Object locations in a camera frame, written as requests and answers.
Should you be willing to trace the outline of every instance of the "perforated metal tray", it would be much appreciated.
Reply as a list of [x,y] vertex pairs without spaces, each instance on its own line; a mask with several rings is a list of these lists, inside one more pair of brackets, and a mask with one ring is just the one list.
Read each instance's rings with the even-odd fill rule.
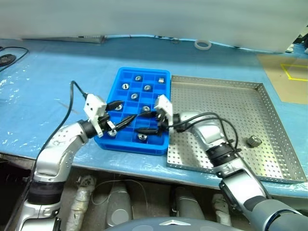
[[[261,180],[280,183],[307,181],[291,142],[262,83],[173,76],[171,101],[174,113],[188,110],[216,112],[237,128],[242,157]],[[229,138],[232,129],[226,125]],[[245,139],[262,140],[249,148]],[[170,167],[213,173],[212,165],[189,132],[170,135]]]

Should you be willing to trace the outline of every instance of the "cable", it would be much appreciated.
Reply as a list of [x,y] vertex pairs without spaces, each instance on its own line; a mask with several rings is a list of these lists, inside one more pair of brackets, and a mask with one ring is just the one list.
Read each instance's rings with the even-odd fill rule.
[[216,118],[216,117],[211,117],[211,118],[204,118],[204,119],[200,119],[200,120],[198,120],[198,121],[196,121],[196,122],[193,122],[192,124],[190,124],[189,126],[187,126],[186,128],[185,128],[185,130],[188,130],[188,129],[190,129],[192,126],[194,126],[195,124],[197,124],[197,123],[199,123],[199,122],[203,122],[203,121],[207,121],[207,120],[220,120],[220,121],[224,121],[224,122],[226,122],[227,124],[229,124],[230,126],[231,126],[231,128],[233,129],[233,131],[234,131],[234,133],[235,133],[235,149],[237,148],[237,144],[238,144],[238,134],[237,134],[237,131],[236,131],[236,129],[235,129],[235,127],[233,126],[233,124],[230,122],[230,121],[228,121],[228,120],[226,120],[226,119],[224,119],[224,118]]
[[[47,146],[47,144],[50,142],[50,140],[53,138],[53,136],[57,133],[57,131],[63,126],[63,124],[66,122],[67,118],[69,117],[71,111],[72,111],[72,107],[73,107],[73,101],[74,101],[74,85],[78,88],[78,90],[81,92],[81,94],[84,96],[84,94],[86,94],[81,88],[80,86],[75,82],[75,81],[71,81],[70,82],[70,99],[69,99],[69,107],[67,109],[66,115],[63,118],[63,120],[61,121],[61,123],[59,124],[59,126],[52,132],[52,134],[47,138],[47,140],[45,141],[45,143],[43,144],[42,148],[40,149],[37,158],[39,157],[39,154],[45,149],[45,147]],[[22,193],[22,195],[19,197],[19,200],[17,201],[14,211],[12,212],[12,215],[4,229],[4,231],[9,230],[9,226],[11,225],[12,221],[14,220],[14,218],[16,217],[17,211],[19,209],[19,207],[22,205],[22,203],[25,201],[26,197],[28,196],[28,191],[30,188],[30,184],[32,182],[33,176],[34,176],[34,172],[36,169],[36,165],[37,165],[37,161],[35,160],[32,171],[30,173],[29,176],[29,180],[25,186],[25,189]]]
[[0,51],[3,51],[3,50],[8,49],[8,48],[20,48],[20,49],[24,49],[24,50],[25,50],[25,53],[24,53],[22,56],[20,56],[19,58],[15,59],[14,62],[12,62],[12,63],[10,63],[9,65],[6,65],[4,68],[0,69],[0,72],[3,71],[3,70],[5,70],[5,69],[8,68],[9,66],[13,65],[14,63],[16,63],[17,61],[19,61],[20,59],[22,59],[26,54],[29,53],[29,50],[28,50],[27,48],[25,48],[25,47],[4,47],[4,48],[0,49]]
[[[146,204],[146,211],[148,211],[148,198],[147,198],[147,196],[146,196],[144,186],[143,186],[140,182],[138,182],[138,181],[136,181],[136,180],[129,180],[129,179],[128,179],[128,180],[107,180],[107,181],[101,182],[101,183],[99,183],[98,185],[96,185],[94,191],[95,191],[98,187],[100,187],[101,185],[103,185],[103,184],[107,184],[107,183],[111,183],[111,182],[113,182],[113,183],[114,183],[114,182],[120,182],[120,181],[132,181],[132,182],[134,182],[134,183],[140,185],[140,187],[142,188],[142,191],[143,191],[143,195],[144,195],[144,200],[145,200],[145,204]],[[111,196],[111,194],[116,193],[116,192],[118,192],[118,191],[115,191],[115,192],[110,193],[105,199],[103,199],[101,202],[98,202],[98,203],[94,202],[94,200],[93,200],[93,193],[92,193],[92,195],[91,195],[91,201],[92,201],[92,203],[93,203],[94,205],[102,205],[103,203],[105,203],[106,201],[108,201],[108,199],[109,199],[109,197]]]
[[[195,116],[193,116],[193,117],[191,117],[191,118],[189,118],[187,120],[184,120],[184,121],[182,121],[180,123],[176,123],[176,124],[173,124],[171,126],[168,126],[168,128],[173,128],[173,127],[181,126],[183,124],[186,124],[187,122],[190,122],[190,121],[192,121],[194,119],[197,119],[197,118],[205,116],[205,115],[206,116],[208,116],[208,115],[215,115],[217,117],[217,118],[212,117],[212,119],[219,120],[221,128],[222,128],[222,131],[223,131],[223,134],[224,134],[224,136],[226,137],[227,140],[229,140],[229,139],[228,139],[228,136],[226,134],[226,130],[225,130],[225,127],[224,127],[222,121],[225,121],[226,123],[228,123],[233,128],[234,133],[236,135],[235,148],[233,148],[233,149],[236,149],[237,148],[237,144],[238,144],[238,136],[237,136],[237,131],[236,131],[235,127],[233,126],[233,124],[230,121],[228,121],[226,119],[223,119],[223,118],[220,118],[219,115],[217,113],[214,113],[214,112],[206,112],[206,113],[201,113],[201,114],[195,115]],[[201,120],[198,120],[198,121],[194,122],[193,124],[196,124],[196,123],[202,122],[202,121],[203,120],[201,119]]]

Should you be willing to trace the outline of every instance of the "white backdrop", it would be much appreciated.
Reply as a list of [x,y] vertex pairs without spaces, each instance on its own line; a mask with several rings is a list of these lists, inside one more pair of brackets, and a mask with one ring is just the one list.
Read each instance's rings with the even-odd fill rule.
[[149,34],[284,52],[308,0],[0,0],[0,38]]

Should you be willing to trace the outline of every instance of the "table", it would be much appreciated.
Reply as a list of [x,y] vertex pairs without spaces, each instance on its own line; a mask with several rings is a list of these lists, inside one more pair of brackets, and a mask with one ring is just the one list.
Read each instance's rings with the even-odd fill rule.
[[[84,91],[107,99],[118,69],[129,66],[166,69],[174,75],[263,83],[308,175],[307,105],[281,102],[256,52],[216,44],[208,51],[200,51],[192,41],[173,44],[165,39],[136,37],[108,39],[103,44],[0,39],[0,45],[30,50],[18,63],[0,72],[2,153],[36,158],[66,113],[71,80]],[[295,51],[302,54],[288,55],[308,58],[303,49],[295,46]],[[11,52],[19,55],[23,51]],[[67,124],[86,119],[83,104],[76,91]],[[94,140],[77,153],[74,165],[210,188],[217,188],[220,181],[211,174],[166,167],[166,156],[103,150]],[[271,194],[307,197],[307,183],[264,185]]]

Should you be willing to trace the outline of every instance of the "white tape roll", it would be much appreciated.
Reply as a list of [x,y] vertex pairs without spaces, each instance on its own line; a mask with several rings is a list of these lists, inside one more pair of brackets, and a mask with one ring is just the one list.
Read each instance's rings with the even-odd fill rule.
[[[205,44],[207,44],[207,46],[203,47],[203,46],[200,46],[198,43],[205,43]],[[199,50],[204,50],[205,51],[205,50],[210,49],[211,46],[212,46],[212,43],[210,41],[207,41],[207,40],[196,40],[194,42],[194,47],[199,49]]]

